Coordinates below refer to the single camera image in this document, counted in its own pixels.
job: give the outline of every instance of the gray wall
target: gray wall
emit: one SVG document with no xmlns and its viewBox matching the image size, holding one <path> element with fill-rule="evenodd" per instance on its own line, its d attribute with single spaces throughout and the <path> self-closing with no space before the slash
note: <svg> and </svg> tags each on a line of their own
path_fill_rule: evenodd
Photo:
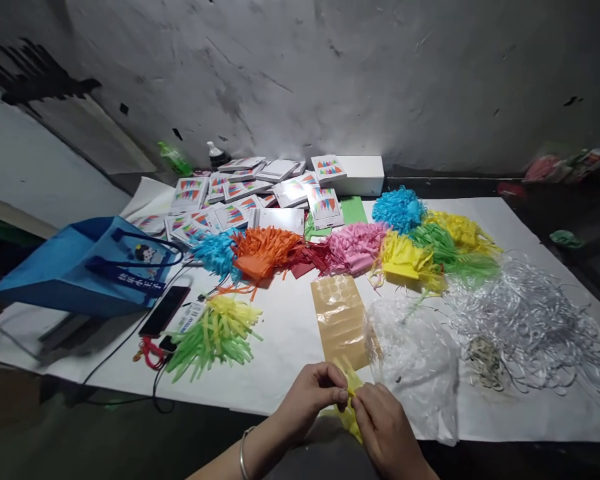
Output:
<svg viewBox="0 0 600 480">
<path fill-rule="evenodd" d="M 206 165 L 212 139 L 507 173 L 545 140 L 600 145 L 598 0 L 0 0 L 18 37 L 100 80 L 153 160 L 166 139 Z"/>
</svg>

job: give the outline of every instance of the clear plastic bag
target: clear plastic bag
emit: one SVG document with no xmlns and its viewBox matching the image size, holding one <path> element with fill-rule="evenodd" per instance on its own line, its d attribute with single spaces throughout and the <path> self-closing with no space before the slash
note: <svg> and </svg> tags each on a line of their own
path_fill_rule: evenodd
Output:
<svg viewBox="0 0 600 480">
<path fill-rule="evenodd" d="M 378 299 L 365 314 L 374 381 L 398 398 L 414 433 L 458 441 L 458 349 L 449 332 L 409 299 Z"/>
</svg>

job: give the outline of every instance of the concrete wall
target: concrete wall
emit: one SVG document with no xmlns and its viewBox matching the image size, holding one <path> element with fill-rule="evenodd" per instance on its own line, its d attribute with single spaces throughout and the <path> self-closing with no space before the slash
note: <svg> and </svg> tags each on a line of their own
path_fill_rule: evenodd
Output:
<svg viewBox="0 0 600 480">
<path fill-rule="evenodd" d="M 13 207 L 0 219 L 46 237 L 44 224 L 116 215 L 129 200 L 36 120 L 0 102 L 0 202 Z M 22 223 L 20 212 L 43 224 Z"/>
<path fill-rule="evenodd" d="M 102 82 L 153 160 L 166 139 L 206 165 L 212 139 L 506 173 L 545 140 L 600 145 L 599 0 L 0 0 L 18 37 Z"/>
</svg>

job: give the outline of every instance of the bangle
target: bangle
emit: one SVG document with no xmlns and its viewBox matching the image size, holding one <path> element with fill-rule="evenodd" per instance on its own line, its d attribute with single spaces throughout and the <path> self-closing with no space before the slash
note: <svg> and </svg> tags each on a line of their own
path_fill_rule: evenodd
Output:
<svg viewBox="0 0 600 480">
<path fill-rule="evenodd" d="M 242 440 L 240 440 L 240 470 L 242 471 L 243 480 L 249 480 L 249 476 L 247 475 L 247 469 L 245 468 L 245 438 L 250 434 L 251 430 L 255 427 L 249 427 L 242 434 Z"/>
</svg>

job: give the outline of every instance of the smartphone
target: smartphone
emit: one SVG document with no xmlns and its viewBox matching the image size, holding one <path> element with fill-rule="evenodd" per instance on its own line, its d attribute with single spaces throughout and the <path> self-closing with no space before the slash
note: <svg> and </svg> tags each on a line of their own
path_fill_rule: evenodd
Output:
<svg viewBox="0 0 600 480">
<path fill-rule="evenodd" d="M 189 287 L 171 287 L 158 306 L 140 328 L 141 337 L 158 338 L 178 311 L 191 289 Z"/>
</svg>

